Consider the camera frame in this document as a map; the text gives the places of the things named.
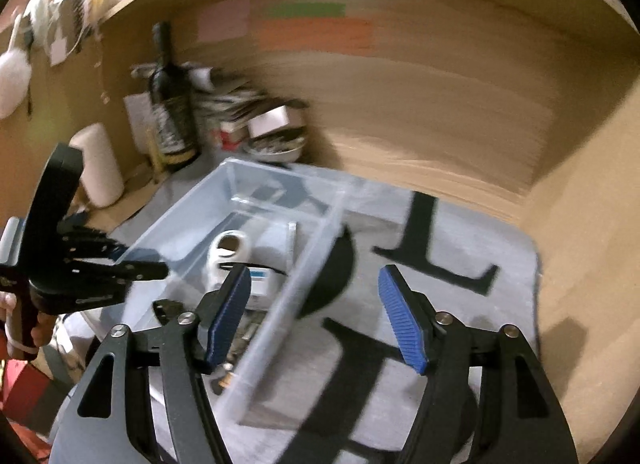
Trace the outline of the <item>person left hand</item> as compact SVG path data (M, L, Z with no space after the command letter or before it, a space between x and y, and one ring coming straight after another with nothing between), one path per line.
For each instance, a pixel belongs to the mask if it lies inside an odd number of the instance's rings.
M29 300L1 293L1 359L32 360L50 343L56 315L38 311Z

